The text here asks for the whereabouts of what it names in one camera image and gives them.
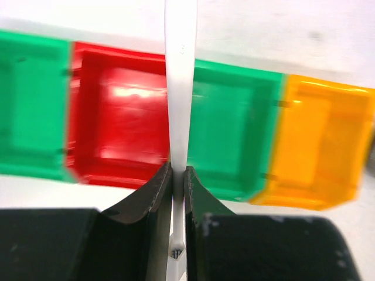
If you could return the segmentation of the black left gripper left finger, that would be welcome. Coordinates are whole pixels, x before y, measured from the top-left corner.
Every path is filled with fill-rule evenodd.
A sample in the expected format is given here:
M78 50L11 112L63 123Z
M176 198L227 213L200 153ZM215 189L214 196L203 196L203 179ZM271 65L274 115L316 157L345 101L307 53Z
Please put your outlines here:
M165 280L172 168L104 211L1 211L2 280Z

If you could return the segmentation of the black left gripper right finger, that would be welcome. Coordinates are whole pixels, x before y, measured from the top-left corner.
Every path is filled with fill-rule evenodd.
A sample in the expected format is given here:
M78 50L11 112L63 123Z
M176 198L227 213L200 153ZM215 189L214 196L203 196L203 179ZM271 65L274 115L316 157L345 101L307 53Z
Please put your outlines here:
M351 252L328 219L236 214L184 173L188 280L359 280Z

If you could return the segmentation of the white toothbrush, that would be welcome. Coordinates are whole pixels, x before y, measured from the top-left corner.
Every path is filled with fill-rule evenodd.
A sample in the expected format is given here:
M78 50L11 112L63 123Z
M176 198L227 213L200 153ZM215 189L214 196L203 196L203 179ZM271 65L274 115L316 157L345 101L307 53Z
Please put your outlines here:
M184 187L197 36L197 1L165 1L165 60L168 92L170 157L173 172L173 233L167 280L180 280L186 270L183 240Z

